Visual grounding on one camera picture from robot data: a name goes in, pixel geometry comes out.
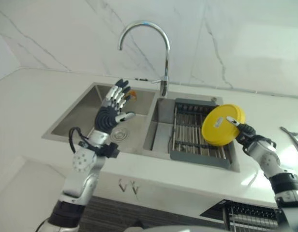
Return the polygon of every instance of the white label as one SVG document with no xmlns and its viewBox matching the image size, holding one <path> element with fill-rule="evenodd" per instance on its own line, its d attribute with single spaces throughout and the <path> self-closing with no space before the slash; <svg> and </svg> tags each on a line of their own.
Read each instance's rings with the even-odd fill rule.
<svg viewBox="0 0 298 232">
<path fill-rule="evenodd" d="M 223 117 L 219 117 L 213 126 L 218 128 L 221 125 L 222 121 Z"/>
</svg>

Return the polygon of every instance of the yellow lid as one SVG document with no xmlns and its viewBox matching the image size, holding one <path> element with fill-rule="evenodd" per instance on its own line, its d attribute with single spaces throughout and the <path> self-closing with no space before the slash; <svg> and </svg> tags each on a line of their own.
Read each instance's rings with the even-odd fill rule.
<svg viewBox="0 0 298 232">
<path fill-rule="evenodd" d="M 213 109 L 202 125 L 202 135 L 206 142 L 214 146 L 224 146 L 232 142 L 239 130 L 226 117 L 231 116 L 240 123 L 245 122 L 245 113 L 236 105 L 221 105 Z"/>
</svg>

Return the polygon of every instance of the white countertop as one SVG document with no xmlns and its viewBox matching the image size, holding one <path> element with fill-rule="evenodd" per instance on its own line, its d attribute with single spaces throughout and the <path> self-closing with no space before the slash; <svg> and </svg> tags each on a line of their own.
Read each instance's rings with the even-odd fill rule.
<svg viewBox="0 0 298 232">
<path fill-rule="evenodd" d="M 28 159 L 70 168 L 67 143 L 42 135 L 92 83 L 115 83 L 117 78 L 68 72 L 21 69 L 0 80 L 0 158 L 18 154 Z M 132 87 L 158 89 L 159 85 L 130 81 Z M 240 106 L 257 133 L 277 143 L 283 166 L 298 174 L 298 151 L 279 129 L 298 132 L 298 100 L 260 94 L 170 85 L 172 92 L 222 97 Z M 229 200 L 275 206 L 269 182 L 255 161 L 235 143 L 240 173 L 184 162 L 120 153 L 109 159 L 103 172 L 154 181 L 157 184 Z"/>
</svg>

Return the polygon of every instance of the faucet spout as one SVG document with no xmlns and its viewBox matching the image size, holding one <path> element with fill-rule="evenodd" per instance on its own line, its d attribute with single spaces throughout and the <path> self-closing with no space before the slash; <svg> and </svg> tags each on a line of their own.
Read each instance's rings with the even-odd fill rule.
<svg viewBox="0 0 298 232">
<path fill-rule="evenodd" d="M 127 25 L 125 29 L 123 29 L 122 31 L 119 38 L 118 50 L 122 50 L 122 44 L 127 33 L 131 29 L 139 26 L 147 26 L 155 29 L 163 37 L 163 40 L 165 42 L 165 46 L 166 46 L 165 71 L 164 71 L 164 76 L 161 78 L 161 81 L 160 81 L 161 82 L 160 92 L 161 92 L 161 95 L 165 97 L 167 95 L 167 89 L 168 89 L 168 58 L 169 58 L 169 51 L 170 51 L 169 40 L 166 33 L 158 25 L 149 21 L 140 20 L 140 21 L 132 22 L 129 25 Z"/>
</svg>

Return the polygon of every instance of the gray dish rack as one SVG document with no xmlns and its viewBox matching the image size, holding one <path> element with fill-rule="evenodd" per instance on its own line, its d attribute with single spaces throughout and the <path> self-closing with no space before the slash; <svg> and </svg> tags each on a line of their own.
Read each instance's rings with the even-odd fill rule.
<svg viewBox="0 0 298 232">
<path fill-rule="evenodd" d="M 168 148 L 172 160 L 230 168 L 233 144 L 212 146 L 202 136 L 203 122 L 216 106 L 213 101 L 175 100 L 173 133 Z"/>
<path fill-rule="evenodd" d="M 277 209 L 222 200 L 200 216 L 223 220 L 233 232 L 273 232 L 278 228 Z"/>
</svg>

